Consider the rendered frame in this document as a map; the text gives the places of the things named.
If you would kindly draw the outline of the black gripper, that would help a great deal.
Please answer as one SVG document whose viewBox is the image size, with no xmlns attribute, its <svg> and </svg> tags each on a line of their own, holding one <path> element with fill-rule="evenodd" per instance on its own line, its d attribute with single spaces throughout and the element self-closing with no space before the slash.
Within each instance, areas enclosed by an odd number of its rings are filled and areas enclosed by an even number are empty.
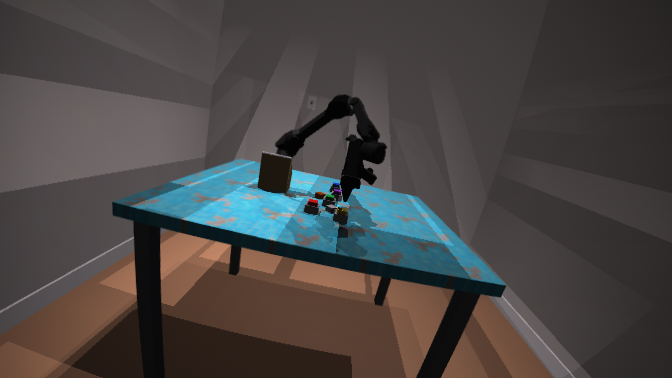
<svg viewBox="0 0 672 378">
<path fill-rule="evenodd" d="M 357 176 L 362 166 L 363 159 L 346 155 L 340 181 L 343 202 L 347 202 L 353 189 L 360 189 L 361 181 Z"/>
</svg>

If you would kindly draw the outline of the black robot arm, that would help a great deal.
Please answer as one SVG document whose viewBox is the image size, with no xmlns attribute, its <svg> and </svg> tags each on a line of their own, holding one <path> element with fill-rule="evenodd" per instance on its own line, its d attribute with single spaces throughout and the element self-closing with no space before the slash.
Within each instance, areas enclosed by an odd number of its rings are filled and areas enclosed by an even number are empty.
<svg viewBox="0 0 672 378">
<path fill-rule="evenodd" d="M 293 157 L 304 146 L 305 139 L 322 126 L 332 120 L 342 119 L 345 116 L 353 116 L 354 114 L 358 121 L 357 132 L 362 139 L 357 138 L 354 134 L 346 138 L 347 141 L 350 141 L 347 155 L 375 164 L 381 164 L 385 160 L 387 145 L 384 142 L 378 142 L 380 134 L 369 119 L 361 99 L 347 95 L 335 96 L 329 102 L 325 111 L 299 130 L 291 130 L 286 133 L 276 142 L 276 146 L 278 147 L 276 154 Z M 363 165 L 357 177 L 373 185 L 377 179 L 373 171 L 372 168 L 369 167 L 366 169 Z"/>
</svg>

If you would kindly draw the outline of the green button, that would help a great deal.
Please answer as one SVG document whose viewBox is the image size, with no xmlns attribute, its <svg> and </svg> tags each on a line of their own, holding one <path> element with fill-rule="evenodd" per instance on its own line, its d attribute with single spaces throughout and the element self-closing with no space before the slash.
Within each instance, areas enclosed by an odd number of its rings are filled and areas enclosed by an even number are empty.
<svg viewBox="0 0 672 378">
<path fill-rule="evenodd" d="M 334 195 L 327 194 L 326 196 L 324 196 L 322 206 L 326 206 L 326 205 L 334 205 L 335 206 L 335 201 L 336 201 L 336 198 L 334 198 Z"/>
</svg>

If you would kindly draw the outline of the red button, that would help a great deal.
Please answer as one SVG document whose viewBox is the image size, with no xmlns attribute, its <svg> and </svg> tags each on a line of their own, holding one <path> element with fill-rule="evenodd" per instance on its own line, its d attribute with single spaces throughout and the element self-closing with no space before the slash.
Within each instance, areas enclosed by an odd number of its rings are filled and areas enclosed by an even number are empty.
<svg viewBox="0 0 672 378">
<path fill-rule="evenodd" d="M 318 200 L 309 199 L 305 204 L 304 212 L 318 214 L 319 205 Z"/>
</svg>

